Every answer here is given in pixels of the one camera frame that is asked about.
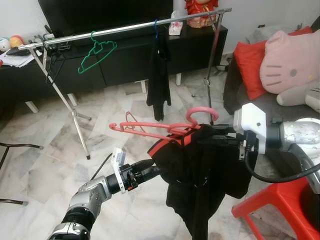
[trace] clothes hanger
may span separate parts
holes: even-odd
[[[216,110],[206,107],[206,106],[197,106],[189,109],[185,115],[185,118],[190,122],[190,123],[173,123],[173,124],[162,124],[162,123],[155,123],[155,122],[121,122],[119,124],[119,127],[117,127],[116,123],[110,123],[109,128],[111,130],[117,131],[117,132],[122,132],[122,133],[130,133],[130,134],[137,134],[145,137],[152,137],[152,138],[157,138],[157,139],[164,139],[168,141],[177,141],[179,144],[181,141],[179,139],[176,139],[175,137],[171,136],[164,136],[160,134],[155,134],[155,133],[150,133],[150,132],[141,132],[135,130],[135,127],[153,127],[153,128],[162,128],[162,129],[167,129],[168,134],[173,134],[173,135],[178,135],[178,136],[183,136],[187,134],[190,129],[200,129],[200,126],[198,125],[197,120],[191,117],[193,113],[199,113],[199,112],[204,112],[204,113],[209,113],[212,115],[212,120],[216,121],[219,117],[219,114]]]
[[[89,69],[92,69],[93,67],[95,67],[96,65],[98,65],[99,63],[101,63],[103,60],[105,60],[116,48],[117,48],[117,43],[115,41],[103,41],[103,42],[99,42],[97,40],[94,39],[93,37],[93,33],[95,33],[95,31],[91,32],[91,40],[93,42],[93,48],[91,48],[91,50],[89,51],[88,55],[84,57],[84,59],[81,62],[81,66],[78,68],[78,74],[83,74],[86,71],[88,71]],[[106,55],[104,55],[103,58],[101,58],[99,61],[97,61],[96,63],[92,64],[91,66],[88,67],[84,67],[86,60],[93,56],[93,55],[97,55],[99,53],[101,53],[104,49],[106,45],[112,45],[112,49],[106,53]]]
[[[154,21],[154,31],[155,31],[155,38],[157,39],[159,36],[159,32],[158,32],[158,26],[157,26],[157,19]]]
[[[126,120],[127,123],[130,122],[130,121],[128,120],[128,116],[131,116],[135,122],[138,122],[138,120],[132,115],[132,113],[129,112],[129,111],[127,111],[127,112],[125,113],[125,120]],[[135,126],[127,126],[126,128],[127,128],[127,129],[134,129]]]

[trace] stuffed toy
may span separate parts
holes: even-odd
[[[281,106],[306,104],[320,113],[320,79],[284,90],[276,96],[276,101]]]
[[[218,0],[185,0],[185,9],[188,11],[188,15],[199,14],[204,12],[213,11],[218,7]],[[211,16],[212,20],[216,20],[216,16]],[[192,28],[200,29],[202,27],[211,26],[209,17],[195,17],[188,19],[187,24]]]
[[[6,52],[9,49],[10,49],[9,40],[6,37],[1,37],[0,38],[0,51],[1,52]]]
[[[276,32],[265,44],[260,79],[282,106],[307,104],[319,112],[320,30],[290,36]]]
[[[21,36],[14,35],[14,36],[10,37],[10,45],[12,48],[19,47],[22,44],[24,44],[24,40],[22,39]]]

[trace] black cabinet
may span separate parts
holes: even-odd
[[[220,63],[228,29],[221,26],[214,65]],[[189,72],[208,67],[213,44],[214,32],[211,27],[191,28],[184,24],[181,35],[167,36],[167,44],[171,54],[168,63],[169,74]],[[118,48],[109,57],[83,74],[78,74],[78,67],[83,58],[92,48],[91,44],[72,45],[65,50],[64,65],[55,82],[63,94],[85,92],[102,89],[107,86],[119,85],[146,80],[150,72],[150,57],[155,41],[152,32],[146,35],[118,39]],[[90,57],[85,66],[88,67],[109,51]],[[61,61],[53,66],[59,68]],[[35,61],[22,68],[3,66],[0,68],[0,100],[1,104],[10,101],[26,102],[40,98],[56,96],[50,82]]]
[[[99,65],[89,69],[83,74],[78,74],[78,68],[83,58],[66,59],[57,76],[55,83],[64,94],[86,92],[90,90],[103,89],[106,87],[104,77]],[[55,70],[59,68],[62,61],[57,61]],[[91,66],[97,62],[97,57],[92,56],[85,62],[85,66]]]
[[[0,99],[11,103],[32,101],[57,95],[36,64],[0,68]]]
[[[151,43],[133,48],[115,50],[100,63],[107,86],[145,80],[149,77]]]

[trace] sofa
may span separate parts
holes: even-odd
[[[313,32],[320,28],[319,17],[311,28]],[[246,103],[253,103],[262,109],[266,113],[267,123],[270,123],[273,118],[282,118],[283,121],[296,121],[306,117],[320,118],[319,113],[307,105],[279,105],[277,103],[277,95],[269,92],[254,100],[249,100],[236,59],[233,56],[224,85],[223,106],[232,115]],[[301,171],[298,160],[290,153],[280,152],[277,149],[267,149],[266,156],[283,176],[289,176]]]

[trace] plush toy eye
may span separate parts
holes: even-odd
[[[297,75],[297,70],[296,70],[296,69],[292,69],[292,70],[290,71],[290,76],[291,76],[291,77],[294,77],[295,75]]]

